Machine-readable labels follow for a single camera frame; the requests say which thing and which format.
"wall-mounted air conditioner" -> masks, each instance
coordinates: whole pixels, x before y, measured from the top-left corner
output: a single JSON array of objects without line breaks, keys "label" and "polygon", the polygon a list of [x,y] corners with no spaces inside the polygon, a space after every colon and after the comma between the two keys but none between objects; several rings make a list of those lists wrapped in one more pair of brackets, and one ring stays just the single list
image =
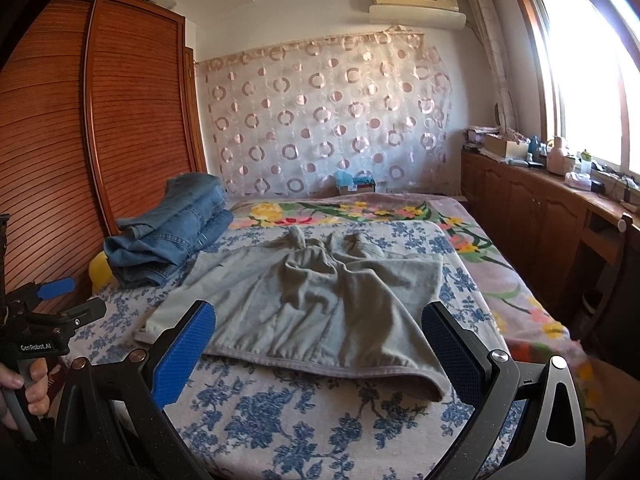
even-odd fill
[{"label": "wall-mounted air conditioner", "polygon": [[373,0],[371,23],[462,30],[466,16],[458,0]]}]

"sheer curtain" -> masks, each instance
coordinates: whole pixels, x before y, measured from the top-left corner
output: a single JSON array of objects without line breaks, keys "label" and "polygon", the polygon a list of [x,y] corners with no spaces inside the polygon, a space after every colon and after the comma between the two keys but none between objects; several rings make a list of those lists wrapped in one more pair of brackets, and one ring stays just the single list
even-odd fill
[{"label": "sheer curtain", "polygon": [[256,48],[200,62],[196,78],[209,168],[230,195],[325,194],[338,170],[446,190],[450,81],[423,34]]},{"label": "sheer curtain", "polygon": [[480,38],[489,59],[491,73],[494,77],[498,116],[500,126],[518,129],[518,121],[509,92],[508,71],[509,59],[504,46],[504,37],[500,28],[498,14],[495,12],[493,0],[469,0],[471,11],[478,24]]}]

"kettle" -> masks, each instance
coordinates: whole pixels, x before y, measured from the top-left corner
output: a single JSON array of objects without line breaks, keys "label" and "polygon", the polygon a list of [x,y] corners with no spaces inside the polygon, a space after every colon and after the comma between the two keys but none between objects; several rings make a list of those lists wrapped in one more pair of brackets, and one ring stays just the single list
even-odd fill
[{"label": "kettle", "polygon": [[566,173],[566,159],[569,150],[564,146],[564,137],[555,136],[547,144],[547,147],[553,146],[546,154],[546,168],[550,173],[562,175]]}]

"bed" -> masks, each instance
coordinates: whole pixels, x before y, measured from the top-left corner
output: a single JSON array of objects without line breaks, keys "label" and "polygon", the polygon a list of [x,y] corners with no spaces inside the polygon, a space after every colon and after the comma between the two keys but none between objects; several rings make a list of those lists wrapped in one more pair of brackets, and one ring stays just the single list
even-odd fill
[{"label": "bed", "polygon": [[[615,450],[620,435],[630,430],[627,417],[636,420],[632,383],[571,341],[454,199],[360,194],[239,203],[233,213],[229,230],[208,251],[273,240],[298,225],[305,236],[362,232],[383,249],[442,254],[440,300],[460,324],[490,346],[508,348],[517,360],[544,362],[562,354],[569,361],[587,415],[588,442],[612,441]],[[188,271],[189,265],[164,287],[107,286],[100,292],[106,316],[78,332],[68,359],[85,355],[94,364],[122,359],[139,346],[133,333]],[[604,402],[607,387],[623,384],[627,402]],[[472,408],[453,390],[431,402],[403,391],[393,378],[326,378],[206,356],[178,402],[165,411],[207,469],[227,478],[420,480],[452,444]],[[483,473],[499,465],[521,412],[522,404],[514,403]]]}]

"sliding wardrobe door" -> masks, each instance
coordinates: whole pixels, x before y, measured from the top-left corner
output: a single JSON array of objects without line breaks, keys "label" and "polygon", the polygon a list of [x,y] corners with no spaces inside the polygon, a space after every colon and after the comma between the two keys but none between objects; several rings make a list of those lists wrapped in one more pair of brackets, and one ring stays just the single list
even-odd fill
[{"label": "sliding wardrobe door", "polygon": [[184,100],[184,19],[148,4],[96,0],[85,72],[89,155],[105,222],[156,206],[195,171]]},{"label": "sliding wardrobe door", "polygon": [[85,157],[84,46],[91,0],[53,0],[0,72],[0,212],[11,213],[6,288],[65,276],[76,291],[41,305],[78,304],[105,234]]}]

